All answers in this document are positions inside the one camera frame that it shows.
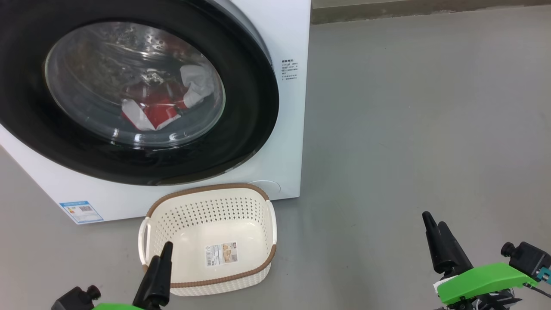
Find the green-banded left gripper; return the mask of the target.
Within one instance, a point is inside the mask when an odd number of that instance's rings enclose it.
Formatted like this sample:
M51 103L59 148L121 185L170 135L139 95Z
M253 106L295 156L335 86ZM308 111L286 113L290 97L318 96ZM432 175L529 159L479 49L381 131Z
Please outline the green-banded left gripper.
M155 255L136 291L133 304L97 304L92 310L160 310L170 300L173 243Z

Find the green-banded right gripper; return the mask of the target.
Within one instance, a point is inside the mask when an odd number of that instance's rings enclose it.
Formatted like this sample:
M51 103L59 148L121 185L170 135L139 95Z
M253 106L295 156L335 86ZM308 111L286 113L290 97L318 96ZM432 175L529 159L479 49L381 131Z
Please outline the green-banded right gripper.
M447 308L474 310L474 300L484 295L514 287L539 285L537 281L507 263L491 263L474 268L445 222L439 222L438 226L428 211L422 213L422 219L435 272L461 273L433 284L435 293Z

